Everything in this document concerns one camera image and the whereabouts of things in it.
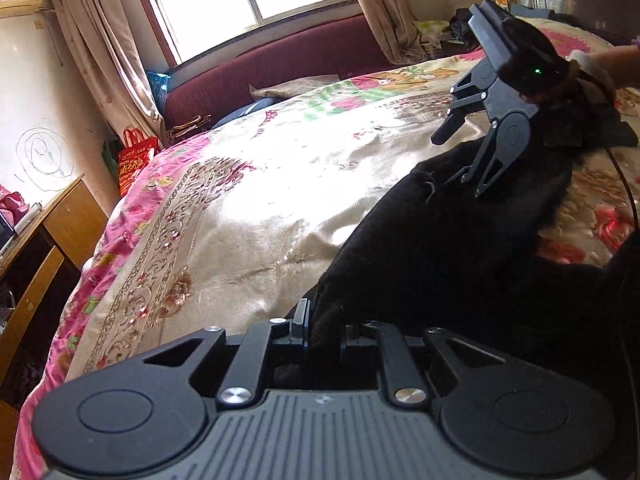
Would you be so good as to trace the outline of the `right hand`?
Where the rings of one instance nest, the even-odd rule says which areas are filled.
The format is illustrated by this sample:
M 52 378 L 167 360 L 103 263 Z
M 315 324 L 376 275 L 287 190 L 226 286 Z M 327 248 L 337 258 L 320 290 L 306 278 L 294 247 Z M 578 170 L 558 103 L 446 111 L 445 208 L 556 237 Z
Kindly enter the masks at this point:
M 568 59 L 589 76 L 579 76 L 589 101 L 612 104 L 617 90 L 639 89 L 639 56 L 638 44 L 630 44 L 591 53 L 574 50 Z

